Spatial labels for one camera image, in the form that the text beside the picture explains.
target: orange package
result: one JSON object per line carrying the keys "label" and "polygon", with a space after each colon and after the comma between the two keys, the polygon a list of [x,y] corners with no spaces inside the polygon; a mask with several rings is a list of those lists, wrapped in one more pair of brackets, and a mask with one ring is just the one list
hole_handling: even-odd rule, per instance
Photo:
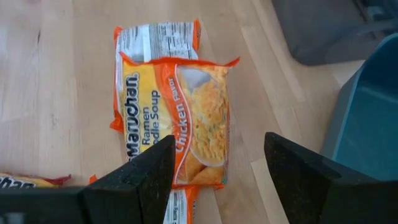
{"label": "orange package", "polygon": [[[90,177],[93,183],[97,177]],[[195,186],[171,190],[163,224],[193,224],[199,188]]]}
{"label": "orange package", "polygon": [[117,91],[127,160],[173,134],[173,187],[225,184],[229,137],[226,76],[239,59],[217,65],[161,58],[137,65],[126,54],[121,56],[123,88]]}
{"label": "orange package", "polygon": [[149,62],[161,57],[198,59],[201,26],[199,20],[193,22],[163,22],[146,24],[128,29],[117,27],[114,31],[116,49],[114,74],[113,110],[115,120],[111,128],[123,133],[123,121],[118,105],[118,88],[123,87],[121,69],[123,60],[120,52],[135,63]]}
{"label": "orange package", "polygon": [[33,175],[10,174],[0,172],[0,189],[29,189],[34,187],[61,187],[62,184],[72,176],[48,179]]}

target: wooden surface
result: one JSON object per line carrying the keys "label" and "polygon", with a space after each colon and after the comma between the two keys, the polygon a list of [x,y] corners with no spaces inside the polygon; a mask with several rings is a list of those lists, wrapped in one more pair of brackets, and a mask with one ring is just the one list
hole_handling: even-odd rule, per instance
{"label": "wooden surface", "polygon": [[0,171],[86,184],[122,164],[112,120],[113,29],[199,18],[200,56],[229,74],[231,149],[223,190],[202,190],[196,224],[287,223],[264,159],[273,131],[314,151],[361,62],[299,65],[271,0],[0,0]]}

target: blue container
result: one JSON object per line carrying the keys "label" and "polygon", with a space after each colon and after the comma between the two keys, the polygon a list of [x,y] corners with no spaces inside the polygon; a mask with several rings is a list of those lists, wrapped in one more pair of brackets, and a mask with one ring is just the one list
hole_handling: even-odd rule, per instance
{"label": "blue container", "polygon": [[398,179],[397,34],[340,90],[321,154],[375,179]]}

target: maruchan ramen package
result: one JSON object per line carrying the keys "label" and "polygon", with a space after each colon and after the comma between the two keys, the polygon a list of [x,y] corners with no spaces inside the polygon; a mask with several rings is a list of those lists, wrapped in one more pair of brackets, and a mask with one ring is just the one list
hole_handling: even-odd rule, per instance
{"label": "maruchan ramen package", "polygon": [[226,76],[238,59],[217,65],[161,58],[137,65],[126,54],[121,52],[121,56],[123,85],[116,91],[127,159],[173,134],[174,187],[225,184],[229,134]]}
{"label": "maruchan ramen package", "polygon": [[71,175],[57,179],[48,179],[32,175],[13,175],[0,172],[0,189],[29,189],[34,187],[57,188],[69,180]]}
{"label": "maruchan ramen package", "polygon": [[[123,85],[121,73],[123,60],[120,52],[126,54],[135,63],[149,62],[161,57],[198,59],[200,33],[201,27],[198,20],[147,24],[128,29],[117,27],[114,32],[115,87],[122,88]],[[115,91],[114,98],[118,98],[117,94]],[[114,103],[113,109],[117,119],[111,123],[111,128],[123,132],[120,108]]]}
{"label": "maruchan ramen package", "polygon": [[[97,176],[91,176],[89,184],[96,180]],[[199,187],[196,186],[171,190],[163,224],[193,224],[198,193]]]}

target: wood grain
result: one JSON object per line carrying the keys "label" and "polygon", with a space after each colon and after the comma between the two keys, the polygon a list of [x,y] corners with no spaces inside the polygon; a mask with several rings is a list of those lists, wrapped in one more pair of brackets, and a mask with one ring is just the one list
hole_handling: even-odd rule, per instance
{"label": "wood grain", "polygon": [[228,77],[229,181],[202,191],[195,223],[287,223],[264,134],[319,151],[337,93],[362,62],[297,63],[271,0],[0,0],[0,171],[71,173],[69,185],[84,185],[120,166],[123,137],[108,128],[114,27],[195,18],[200,57],[241,57]]}

